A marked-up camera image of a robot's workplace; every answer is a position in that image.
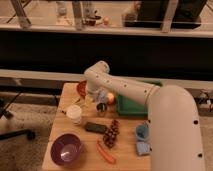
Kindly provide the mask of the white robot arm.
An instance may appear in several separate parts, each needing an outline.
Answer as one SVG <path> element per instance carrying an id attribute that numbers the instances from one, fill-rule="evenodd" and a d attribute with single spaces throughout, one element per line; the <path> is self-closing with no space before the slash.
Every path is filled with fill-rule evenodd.
<path id="1" fill-rule="evenodd" d="M 148 108 L 151 171 L 206 171 L 199 114 L 193 96 L 177 85 L 157 86 L 112 76 L 99 61 L 84 71 L 86 92 L 102 87 Z"/>

